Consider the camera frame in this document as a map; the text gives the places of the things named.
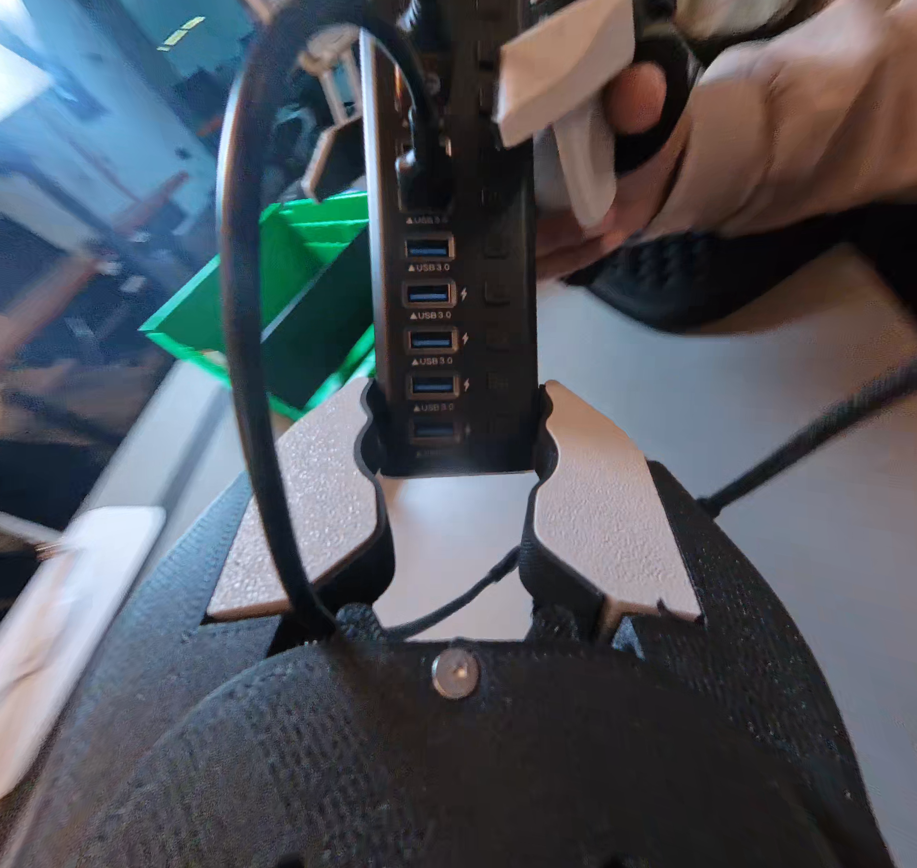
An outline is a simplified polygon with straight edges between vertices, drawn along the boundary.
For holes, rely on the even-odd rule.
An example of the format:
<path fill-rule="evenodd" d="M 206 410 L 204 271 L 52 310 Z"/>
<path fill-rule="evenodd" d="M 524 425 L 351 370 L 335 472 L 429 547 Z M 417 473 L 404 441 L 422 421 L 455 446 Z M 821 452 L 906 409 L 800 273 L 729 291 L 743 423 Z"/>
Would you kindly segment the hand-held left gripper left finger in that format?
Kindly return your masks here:
<path fill-rule="evenodd" d="M 279 440 L 292 529 L 318 598 L 333 614 L 371 606 L 395 574 L 392 530 L 376 472 L 381 462 L 370 406 L 372 380 L 352 380 Z M 251 499 L 206 610 L 216 622 L 290 610 Z"/>

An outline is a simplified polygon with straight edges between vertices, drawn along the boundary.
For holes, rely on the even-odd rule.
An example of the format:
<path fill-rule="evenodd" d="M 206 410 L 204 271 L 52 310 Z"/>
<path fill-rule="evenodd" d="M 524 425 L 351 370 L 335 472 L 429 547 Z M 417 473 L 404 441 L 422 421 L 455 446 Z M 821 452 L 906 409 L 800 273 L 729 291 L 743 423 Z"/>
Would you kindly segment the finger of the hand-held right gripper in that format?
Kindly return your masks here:
<path fill-rule="evenodd" d="M 552 128 L 586 142 L 603 88 L 634 59 L 633 0 L 577 0 L 501 47 L 493 121 L 506 148 Z"/>

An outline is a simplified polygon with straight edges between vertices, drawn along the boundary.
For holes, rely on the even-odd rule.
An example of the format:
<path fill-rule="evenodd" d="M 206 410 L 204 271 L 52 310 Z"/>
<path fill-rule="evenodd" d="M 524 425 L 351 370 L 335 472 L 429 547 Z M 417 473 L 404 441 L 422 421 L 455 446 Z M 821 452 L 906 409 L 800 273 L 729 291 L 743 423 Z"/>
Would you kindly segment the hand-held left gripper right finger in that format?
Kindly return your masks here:
<path fill-rule="evenodd" d="M 692 579 L 651 475 L 626 432 L 558 381 L 543 416 L 518 569 L 536 610 L 557 610 L 586 641 L 626 616 L 695 623 Z"/>

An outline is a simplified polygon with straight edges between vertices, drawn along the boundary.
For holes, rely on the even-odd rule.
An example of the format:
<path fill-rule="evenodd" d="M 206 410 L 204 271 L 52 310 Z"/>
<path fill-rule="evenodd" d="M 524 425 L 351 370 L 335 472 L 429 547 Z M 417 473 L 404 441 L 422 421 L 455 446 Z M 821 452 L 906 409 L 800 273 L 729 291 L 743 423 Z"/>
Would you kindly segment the black usb cable grey plug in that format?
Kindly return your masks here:
<path fill-rule="evenodd" d="M 368 33 L 401 72 L 411 98 L 412 149 L 399 156 L 398 189 L 409 206 L 448 205 L 453 169 L 440 143 L 437 106 L 414 48 L 370 0 L 285 0 L 250 45 L 231 91 L 218 155 L 218 254 L 228 373 L 246 470 L 271 560 L 292 621 L 307 641 L 337 624 L 304 571 L 274 447 L 261 361 L 260 185 L 269 123 L 281 101 L 282 76 L 315 35 L 336 26 Z"/>

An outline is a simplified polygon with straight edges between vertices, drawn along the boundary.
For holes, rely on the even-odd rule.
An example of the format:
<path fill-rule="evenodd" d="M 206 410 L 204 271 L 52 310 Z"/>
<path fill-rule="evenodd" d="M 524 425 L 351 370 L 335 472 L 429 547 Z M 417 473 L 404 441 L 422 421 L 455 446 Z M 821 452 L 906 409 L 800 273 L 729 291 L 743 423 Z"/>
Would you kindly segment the green plastic bin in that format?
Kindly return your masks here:
<path fill-rule="evenodd" d="M 261 336 L 315 272 L 361 231 L 369 212 L 364 191 L 321 203 L 275 203 L 261 215 Z M 223 336 L 220 260 L 215 256 L 155 312 L 140 331 L 175 358 L 189 362 L 230 387 Z M 355 378 L 375 374 L 374 345 Z"/>

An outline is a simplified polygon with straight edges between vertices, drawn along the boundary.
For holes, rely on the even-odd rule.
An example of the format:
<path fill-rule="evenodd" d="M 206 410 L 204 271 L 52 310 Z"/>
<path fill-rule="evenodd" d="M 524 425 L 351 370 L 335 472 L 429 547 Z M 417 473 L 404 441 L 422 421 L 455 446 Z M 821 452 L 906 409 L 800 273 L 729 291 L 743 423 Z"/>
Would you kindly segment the black usb hub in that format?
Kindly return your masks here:
<path fill-rule="evenodd" d="M 412 44 L 453 169 L 448 205 L 409 206 L 395 166 L 412 149 L 401 72 L 361 37 L 373 280 L 373 415 L 387 477 L 532 467 L 540 417 L 533 144 L 493 121 L 501 47 L 529 0 L 372 0 Z"/>

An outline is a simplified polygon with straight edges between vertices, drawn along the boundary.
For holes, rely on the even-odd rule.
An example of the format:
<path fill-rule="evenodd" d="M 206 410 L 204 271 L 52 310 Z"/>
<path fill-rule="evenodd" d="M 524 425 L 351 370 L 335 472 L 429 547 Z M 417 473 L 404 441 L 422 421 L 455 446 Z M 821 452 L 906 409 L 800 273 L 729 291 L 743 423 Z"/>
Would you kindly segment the document stand with instruction sheet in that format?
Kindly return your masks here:
<path fill-rule="evenodd" d="M 239 0 L 257 27 L 290 0 Z M 269 119 L 262 202 L 323 201 L 364 176 L 359 32 L 336 25 L 310 37 L 278 78 Z"/>
<path fill-rule="evenodd" d="M 1 796 L 25 778 L 126 599 L 166 514 L 94 508 L 75 518 L 1 627 Z"/>

